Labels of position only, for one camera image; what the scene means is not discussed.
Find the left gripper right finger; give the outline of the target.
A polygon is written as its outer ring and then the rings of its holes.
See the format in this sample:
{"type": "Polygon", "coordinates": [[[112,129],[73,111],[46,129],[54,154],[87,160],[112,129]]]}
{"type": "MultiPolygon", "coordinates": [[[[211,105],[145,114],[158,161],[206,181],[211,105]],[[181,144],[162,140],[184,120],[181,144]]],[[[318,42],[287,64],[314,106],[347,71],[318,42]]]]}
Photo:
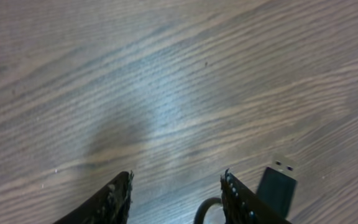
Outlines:
{"type": "Polygon", "coordinates": [[[228,170],[221,176],[222,203],[229,224],[290,224],[293,178],[265,169],[256,193],[228,170]]]}

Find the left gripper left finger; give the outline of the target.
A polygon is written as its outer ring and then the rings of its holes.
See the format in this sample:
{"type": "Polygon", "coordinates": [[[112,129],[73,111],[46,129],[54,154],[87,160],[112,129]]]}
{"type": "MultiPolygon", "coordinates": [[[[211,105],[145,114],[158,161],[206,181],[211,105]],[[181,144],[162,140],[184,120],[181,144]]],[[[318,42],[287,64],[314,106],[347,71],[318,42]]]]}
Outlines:
{"type": "Polygon", "coordinates": [[[126,224],[131,207],[132,171],[118,173],[79,207],[55,224],[126,224]]]}

